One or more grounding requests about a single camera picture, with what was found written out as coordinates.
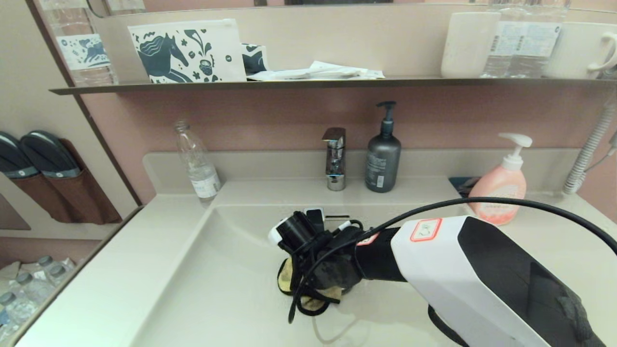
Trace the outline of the white horse print pouch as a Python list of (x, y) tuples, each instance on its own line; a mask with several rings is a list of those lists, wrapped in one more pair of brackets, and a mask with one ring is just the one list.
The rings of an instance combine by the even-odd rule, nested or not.
[(128, 31), (151, 83), (247, 80), (232, 18), (129, 26)]

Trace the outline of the grey pump soap bottle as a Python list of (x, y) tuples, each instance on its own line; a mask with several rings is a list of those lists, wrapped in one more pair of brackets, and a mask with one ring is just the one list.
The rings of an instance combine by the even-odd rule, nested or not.
[(397, 179), (401, 142), (394, 136), (395, 101), (378, 103), (384, 107), (386, 114), (381, 121), (380, 132), (368, 143), (364, 184), (370, 191), (387, 193), (393, 190)]

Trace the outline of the grey capped water bottle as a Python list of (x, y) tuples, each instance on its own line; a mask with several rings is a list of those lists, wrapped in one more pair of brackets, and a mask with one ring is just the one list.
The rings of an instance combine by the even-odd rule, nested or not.
[(0, 296), (0, 305), (4, 307), (8, 319), (6, 326), (0, 328), (0, 341), (7, 340), (17, 332), (37, 310), (36, 303), (26, 296), (18, 296), (13, 292), (6, 292)]
[(48, 271), (48, 278), (54, 288), (59, 288), (70, 277), (72, 272), (71, 269), (66, 268), (64, 265), (56, 265)]
[(55, 288), (48, 281), (35, 278), (30, 273), (18, 275), (16, 281), (25, 296), (37, 306), (42, 306), (55, 291)]
[(41, 266), (42, 270), (44, 271), (44, 274), (46, 275), (46, 279), (49, 279), (48, 278), (48, 276), (49, 276), (48, 271), (53, 266), (64, 265), (68, 269), (73, 269), (73, 267), (71, 265), (68, 265), (68, 264), (66, 264), (64, 262), (55, 261), (50, 255), (44, 255), (43, 257), (38, 259), (38, 264)]

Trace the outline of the white plastic packets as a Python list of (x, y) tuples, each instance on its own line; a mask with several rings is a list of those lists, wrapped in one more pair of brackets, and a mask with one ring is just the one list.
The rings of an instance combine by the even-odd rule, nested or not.
[(314, 61), (303, 69), (264, 71), (247, 77), (251, 81), (284, 80), (380, 80), (385, 79), (381, 70), (340, 66), (327, 62)]

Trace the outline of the labelled clear water bottle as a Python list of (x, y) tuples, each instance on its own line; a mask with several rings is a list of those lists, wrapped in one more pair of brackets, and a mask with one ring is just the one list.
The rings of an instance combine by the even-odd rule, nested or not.
[(508, 72), (526, 25), (526, 0), (487, 0), (488, 11), (500, 13), (489, 57), (481, 78), (503, 78)]
[(561, 32), (571, 0), (526, 0), (526, 32), (518, 51), (523, 78), (540, 78)]

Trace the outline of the white ceramic sink basin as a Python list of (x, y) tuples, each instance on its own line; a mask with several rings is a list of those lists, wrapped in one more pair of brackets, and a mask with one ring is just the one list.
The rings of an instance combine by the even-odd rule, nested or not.
[(268, 240), (294, 211), (320, 207), (326, 228), (346, 219), (378, 226), (426, 204), (459, 198), (446, 178), (404, 179), (390, 193), (349, 180), (340, 192), (323, 179), (230, 182), (216, 198), (129, 347), (451, 346), (430, 323), (427, 304), (406, 283), (362, 281), (315, 318), (297, 313), (276, 275), (287, 254)]

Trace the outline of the brown fabric slipper holder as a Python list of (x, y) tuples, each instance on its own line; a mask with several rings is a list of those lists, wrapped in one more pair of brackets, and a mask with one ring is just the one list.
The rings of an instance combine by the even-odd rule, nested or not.
[(27, 178), (11, 178), (11, 182), (57, 222), (98, 226), (121, 222), (121, 216), (86, 167), (74, 145), (66, 139), (61, 139), (60, 142), (80, 165), (82, 170), (79, 175), (71, 178), (49, 178), (40, 173)]

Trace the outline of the yellow cleaning mitt black trim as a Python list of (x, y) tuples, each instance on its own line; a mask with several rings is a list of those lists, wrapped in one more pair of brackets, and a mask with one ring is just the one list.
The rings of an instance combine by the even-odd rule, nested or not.
[[(287, 258), (282, 262), (277, 274), (277, 285), (282, 294), (293, 296), (299, 286), (300, 277), (295, 275), (293, 260)], [(330, 305), (339, 305), (342, 299), (343, 289), (334, 286), (326, 290), (306, 289), (299, 300), (297, 310), (300, 313), (316, 317), (324, 314)]]

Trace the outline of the clear bottle blue print label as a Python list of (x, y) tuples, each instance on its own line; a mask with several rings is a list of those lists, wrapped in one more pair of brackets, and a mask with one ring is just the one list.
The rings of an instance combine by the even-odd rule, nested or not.
[(66, 68), (77, 87), (117, 84), (87, 0), (38, 0)]

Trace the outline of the clear plastic water bottle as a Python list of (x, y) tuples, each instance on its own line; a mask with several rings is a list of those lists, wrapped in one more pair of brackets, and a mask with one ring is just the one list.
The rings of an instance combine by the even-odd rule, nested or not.
[(216, 168), (201, 139), (191, 130), (186, 120), (174, 124), (176, 144), (192, 187), (202, 202), (213, 200), (222, 188)]

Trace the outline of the brown wall shelf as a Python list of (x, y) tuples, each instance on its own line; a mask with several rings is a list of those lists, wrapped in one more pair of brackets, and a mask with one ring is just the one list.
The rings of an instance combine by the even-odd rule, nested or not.
[(322, 88), (402, 88), (402, 87), (443, 87), (443, 86), (489, 86), (489, 85), (530, 85), (530, 86), (579, 86), (599, 87), (617, 85), (617, 80), (599, 79), (444, 79), (396, 78), (377, 80), (278, 80), (214, 83), (162, 83), (142, 85), (110, 85), (66, 87), (50, 89), (58, 96), (75, 96), (96, 93), (130, 92), (195, 92), (198, 90), (277, 90), (277, 89), (322, 89)]

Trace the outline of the pink pump soap bottle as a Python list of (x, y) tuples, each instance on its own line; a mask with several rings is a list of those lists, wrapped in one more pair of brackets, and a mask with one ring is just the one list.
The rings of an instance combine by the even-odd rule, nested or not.
[[(502, 162), (478, 180), (469, 193), (469, 198), (493, 197), (524, 199), (527, 182), (522, 173), (521, 151), (533, 144), (533, 139), (524, 134), (500, 133), (501, 138), (513, 141), (515, 149), (503, 157)], [(509, 224), (516, 216), (519, 206), (502, 203), (469, 203), (471, 210), (480, 219), (495, 226)]]

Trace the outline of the chrome faucet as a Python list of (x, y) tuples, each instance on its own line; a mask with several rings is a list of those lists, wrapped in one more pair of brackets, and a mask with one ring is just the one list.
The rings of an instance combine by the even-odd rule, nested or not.
[(325, 165), (327, 188), (331, 191), (342, 191), (346, 187), (346, 129), (341, 127), (328, 128), (322, 136), (322, 141), (326, 143), (327, 151)]

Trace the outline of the dark slipper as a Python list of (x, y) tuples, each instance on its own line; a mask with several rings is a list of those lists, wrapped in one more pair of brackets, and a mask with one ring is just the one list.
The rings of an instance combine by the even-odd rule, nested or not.
[(20, 144), (34, 167), (46, 177), (73, 178), (82, 172), (71, 152), (52, 133), (31, 131), (22, 136)]
[(9, 179), (22, 179), (40, 174), (17, 138), (2, 131), (0, 131), (0, 172)]

